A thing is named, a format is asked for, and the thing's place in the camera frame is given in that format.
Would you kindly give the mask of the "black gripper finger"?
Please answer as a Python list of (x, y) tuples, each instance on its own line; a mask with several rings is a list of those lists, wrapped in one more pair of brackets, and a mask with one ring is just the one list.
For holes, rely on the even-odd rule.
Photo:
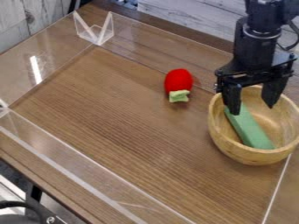
[(238, 116), (240, 112), (240, 92), (242, 86), (236, 83), (226, 83), (222, 89), (222, 97), (228, 112)]
[(287, 77), (266, 77), (263, 79), (262, 99), (270, 108), (275, 106), (286, 89), (287, 82)]

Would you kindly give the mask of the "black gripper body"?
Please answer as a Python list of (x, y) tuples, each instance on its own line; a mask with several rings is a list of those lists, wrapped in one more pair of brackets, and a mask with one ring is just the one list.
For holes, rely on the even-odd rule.
[(264, 68), (247, 68), (236, 59), (215, 71), (218, 93), (228, 84), (239, 84), (243, 88), (256, 84), (277, 84), (283, 87), (294, 75), (294, 62), (298, 55), (290, 52), (277, 52), (273, 64)]

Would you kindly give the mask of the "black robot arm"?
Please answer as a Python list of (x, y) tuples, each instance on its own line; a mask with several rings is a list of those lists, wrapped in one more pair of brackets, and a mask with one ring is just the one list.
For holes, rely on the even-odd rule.
[(246, 0), (246, 13), (236, 22), (232, 60), (215, 71), (216, 92), (232, 115), (240, 113), (242, 89), (259, 84), (262, 99), (274, 107), (294, 75), (298, 56), (278, 40), (282, 27), (290, 26), (299, 44), (299, 0)]

